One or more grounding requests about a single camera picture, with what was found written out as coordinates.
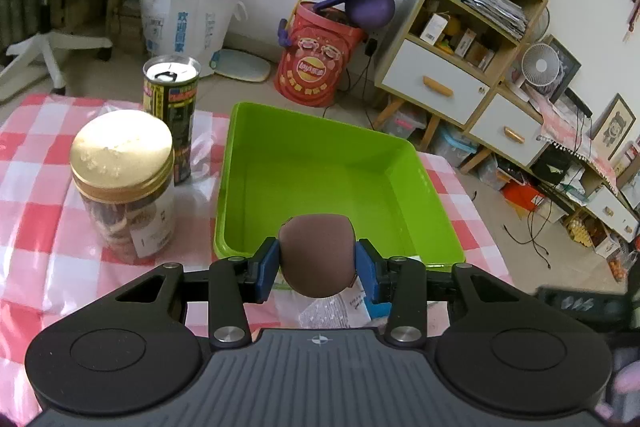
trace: picture frame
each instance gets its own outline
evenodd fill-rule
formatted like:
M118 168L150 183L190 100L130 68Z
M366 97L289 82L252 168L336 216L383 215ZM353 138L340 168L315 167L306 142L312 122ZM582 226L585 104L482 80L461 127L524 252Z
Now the picture frame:
M624 142L626 134L636 122L635 115L619 93L600 118L600 123L593 131L593 146L607 156L613 158L618 147Z
M547 35L543 39L543 42L551 46L556 53L558 53L558 57L560 58L562 80L549 97L549 102L556 103L556 100L558 100L560 95L564 93L564 90L569 86L569 83L571 83L575 74L580 69L581 63L553 35Z

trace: red bucket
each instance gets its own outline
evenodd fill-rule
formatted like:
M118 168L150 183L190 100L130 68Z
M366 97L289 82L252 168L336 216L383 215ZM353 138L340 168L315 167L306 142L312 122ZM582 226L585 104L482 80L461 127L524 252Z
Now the red bucket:
M282 52L276 89L289 100L322 107L334 101L335 88L354 48L366 38L354 28L314 13L314 3L302 2L289 28L291 45ZM329 15L344 19L335 8Z

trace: screw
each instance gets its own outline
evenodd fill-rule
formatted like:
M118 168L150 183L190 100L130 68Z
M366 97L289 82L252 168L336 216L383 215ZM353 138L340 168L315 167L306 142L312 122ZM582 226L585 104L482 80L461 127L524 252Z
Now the screw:
M391 338L398 342L409 343L420 339L422 333L413 326L397 326L391 330Z
M244 330L237 326L222 326L213 332L213 336L222 343L234 343L244 338Z

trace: green plastic tray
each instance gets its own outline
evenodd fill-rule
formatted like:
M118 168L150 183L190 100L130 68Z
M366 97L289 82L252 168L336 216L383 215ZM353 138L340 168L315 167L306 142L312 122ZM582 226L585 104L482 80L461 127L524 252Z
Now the green plastic tray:
M238 103L218 195L215 248L250 257L300 214L348 216L382 257L441 265L462 247L414 147L393 136L293 111Z

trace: small white fan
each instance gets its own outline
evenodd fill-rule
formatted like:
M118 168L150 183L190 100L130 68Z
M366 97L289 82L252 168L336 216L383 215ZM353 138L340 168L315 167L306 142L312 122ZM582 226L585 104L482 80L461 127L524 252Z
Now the small white fan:
M529 100L529 95L522 90L522 84L526 80L536 89L551 84L560 71L560 58L551 46L537 42L524 52L520 66L522 74L510 87L521 99Z

